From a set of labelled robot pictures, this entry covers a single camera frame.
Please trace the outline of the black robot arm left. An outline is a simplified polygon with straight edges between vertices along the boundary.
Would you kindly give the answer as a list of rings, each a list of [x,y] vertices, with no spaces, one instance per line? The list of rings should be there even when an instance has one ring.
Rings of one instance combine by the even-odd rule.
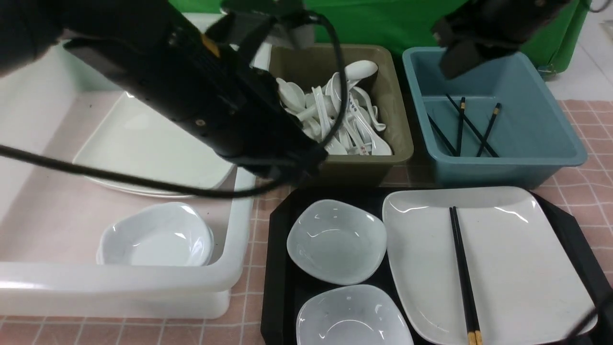
[[[300,0],[224,0],[202,32],[168,0],[3,0],[1,75],[64,49],[222,159],[300,183],[328,157],[251,65],[264,42],[304,48],[318,16]]]

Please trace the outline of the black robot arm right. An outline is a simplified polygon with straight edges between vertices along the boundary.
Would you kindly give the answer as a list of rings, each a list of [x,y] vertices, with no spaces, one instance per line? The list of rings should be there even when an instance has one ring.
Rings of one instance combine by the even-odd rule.
[[[431,33],[445,51],[439,62],[447,79],[507,57],[569,5],[569,0],[469,0],[438,19]]]

